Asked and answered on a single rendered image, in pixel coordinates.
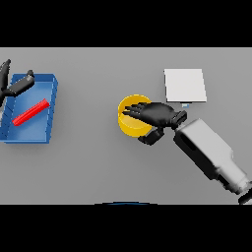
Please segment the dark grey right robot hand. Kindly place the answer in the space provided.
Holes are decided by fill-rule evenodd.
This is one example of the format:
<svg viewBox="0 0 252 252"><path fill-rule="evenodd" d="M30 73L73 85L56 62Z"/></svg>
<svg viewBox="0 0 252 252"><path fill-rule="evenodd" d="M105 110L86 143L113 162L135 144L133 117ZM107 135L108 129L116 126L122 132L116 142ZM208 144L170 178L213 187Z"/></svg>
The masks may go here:
<svg viewBox="0 0 252 252"><path fill-rule="evenodd" d="M125 107L123 114L156 127L148 136L138 138L140 142L149 146L164 135L165 128L176 130L187 119L185 110L176 112L171 106L161 102L132 104Z"/></svg>

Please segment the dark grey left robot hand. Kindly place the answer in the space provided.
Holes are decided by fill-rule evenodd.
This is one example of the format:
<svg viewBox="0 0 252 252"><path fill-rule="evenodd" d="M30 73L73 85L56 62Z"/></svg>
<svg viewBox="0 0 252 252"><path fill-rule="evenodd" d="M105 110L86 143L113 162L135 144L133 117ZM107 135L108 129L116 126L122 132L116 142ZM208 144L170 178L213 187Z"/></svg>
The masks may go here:
<svg viewBox="0 0 252 252"><path fill-rule="evenodd" d="M10 64L11 60L7 59L0 65L0 107L3 105L3 101L7 96L16 97L34 85L33 70L28 70L22 79L8 87Z"/></svg>

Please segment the yellow bowl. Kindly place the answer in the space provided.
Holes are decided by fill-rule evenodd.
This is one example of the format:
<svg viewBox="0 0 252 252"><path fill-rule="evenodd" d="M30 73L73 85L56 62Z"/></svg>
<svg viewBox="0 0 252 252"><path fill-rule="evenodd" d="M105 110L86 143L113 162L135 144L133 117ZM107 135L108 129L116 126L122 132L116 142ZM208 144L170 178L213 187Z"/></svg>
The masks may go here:
<svg viewBox="0 0 252 252"><path fill-rule="evenodd" d="M137 104L139 102L150 103L151 100L141 94L131 94L125 96L118 105L118 125L124 134L132 138L145 136L152 130L151 125L123 114L126 106L131 106L132 104Z"/></svg>

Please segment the red beaker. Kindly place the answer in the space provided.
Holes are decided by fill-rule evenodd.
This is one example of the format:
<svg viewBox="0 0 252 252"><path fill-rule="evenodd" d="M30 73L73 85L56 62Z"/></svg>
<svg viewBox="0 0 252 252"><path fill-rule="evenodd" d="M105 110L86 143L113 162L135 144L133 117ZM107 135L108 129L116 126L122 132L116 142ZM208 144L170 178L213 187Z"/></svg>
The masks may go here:
<svg viewBox="0 0 252 252"><path fill-rule="evenodd" d="M20 126L23 123L25 123L26 121L30 120L32 117L39 114L42 110L44 110L48 106L49 106L49 102L44 98L43 100L41 100L40 102L38 102L37 104L35 104L31 108L29 108L28 110L26 110L22 114L15 117L12 120L12 122L15 126Z"/></svg>

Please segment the pale square measuring scale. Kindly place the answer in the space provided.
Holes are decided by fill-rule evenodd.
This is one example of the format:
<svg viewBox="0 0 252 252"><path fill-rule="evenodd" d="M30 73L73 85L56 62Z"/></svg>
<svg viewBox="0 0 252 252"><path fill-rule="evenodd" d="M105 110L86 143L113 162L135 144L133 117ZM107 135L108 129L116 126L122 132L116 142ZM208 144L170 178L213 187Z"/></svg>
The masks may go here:
<svg viewBox="0 0 252 252"><path fill-rule="evenodd" d="M167 102L206 102L207 93L201 69L164 69L165 96Z"/></svg>

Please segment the blue tray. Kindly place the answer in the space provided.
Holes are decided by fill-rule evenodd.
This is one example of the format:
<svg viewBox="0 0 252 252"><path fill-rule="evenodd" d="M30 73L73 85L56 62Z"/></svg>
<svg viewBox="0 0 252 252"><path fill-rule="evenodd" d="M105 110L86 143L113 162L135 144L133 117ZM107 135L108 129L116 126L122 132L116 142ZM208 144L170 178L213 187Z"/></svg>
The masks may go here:
<svg viewBox="0 0 252 252"><path fill-rule="evenodd" d="M35 74L34 85L18 95L9 96L0 122L0 142L6 144L48 144L51 138L58 82L54 74ZM19 126L13 120L32 107L48 102L48 106Z"/></svg>

